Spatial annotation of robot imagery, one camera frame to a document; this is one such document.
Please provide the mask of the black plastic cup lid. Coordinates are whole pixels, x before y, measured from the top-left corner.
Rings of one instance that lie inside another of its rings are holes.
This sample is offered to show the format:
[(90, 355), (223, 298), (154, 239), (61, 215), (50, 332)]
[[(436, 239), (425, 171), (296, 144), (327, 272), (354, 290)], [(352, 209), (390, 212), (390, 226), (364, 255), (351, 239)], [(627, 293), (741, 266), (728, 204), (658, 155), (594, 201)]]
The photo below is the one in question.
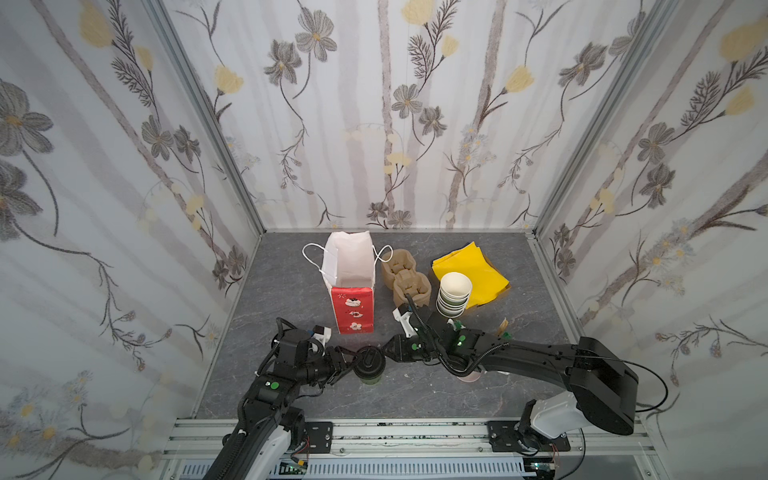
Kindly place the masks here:
[(358, 373), (384, 373), (386, 368), (386, 357), (380, 348), (375, 346), (366, 346), (356, 352)]

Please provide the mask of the green paper coffee cup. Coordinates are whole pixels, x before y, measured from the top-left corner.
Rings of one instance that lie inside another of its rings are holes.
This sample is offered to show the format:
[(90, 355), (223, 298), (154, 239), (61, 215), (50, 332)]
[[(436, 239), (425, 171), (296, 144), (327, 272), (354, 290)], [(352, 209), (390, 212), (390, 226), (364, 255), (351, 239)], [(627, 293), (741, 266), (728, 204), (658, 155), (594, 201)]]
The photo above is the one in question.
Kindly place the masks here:
[(358, 373), (358, 378), (366, 385), (375, 385), (381, 381), (382, 373)]

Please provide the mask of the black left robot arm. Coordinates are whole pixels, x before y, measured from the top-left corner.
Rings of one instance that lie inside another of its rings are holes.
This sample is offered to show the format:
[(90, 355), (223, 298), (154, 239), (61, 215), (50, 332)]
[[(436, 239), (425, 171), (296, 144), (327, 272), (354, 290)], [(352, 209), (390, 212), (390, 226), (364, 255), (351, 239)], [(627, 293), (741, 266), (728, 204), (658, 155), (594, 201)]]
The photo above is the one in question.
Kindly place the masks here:
[(293, 403), (304, 386), (338, 382), (359, 355), (327, 347), (317, 330), (301, 329), (279, 317), (271, 349), (237, 406), (237, 423), (205, 474), (207, 479), (266, 479), (294, 447), (307, 447), (304, 414)]

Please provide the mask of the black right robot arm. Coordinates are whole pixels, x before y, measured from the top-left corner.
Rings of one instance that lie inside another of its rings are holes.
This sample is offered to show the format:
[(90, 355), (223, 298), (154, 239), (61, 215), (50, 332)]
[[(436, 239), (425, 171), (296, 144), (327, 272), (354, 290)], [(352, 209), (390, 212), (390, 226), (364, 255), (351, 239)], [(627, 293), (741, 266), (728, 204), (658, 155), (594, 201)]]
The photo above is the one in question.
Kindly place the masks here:
[(496, 371), (551, 383), (575, 401), (586, 424), (611, 434), (634, 433), (637, 374), (600, 341), (583, 336), (576, 344), (537, 344), (503, 339), (489, 332), (458, 326), (427, 307), (402, 306), (408, 316), (403, 331), (383, 347), (399, 363), (436, 361), (464, 378)]

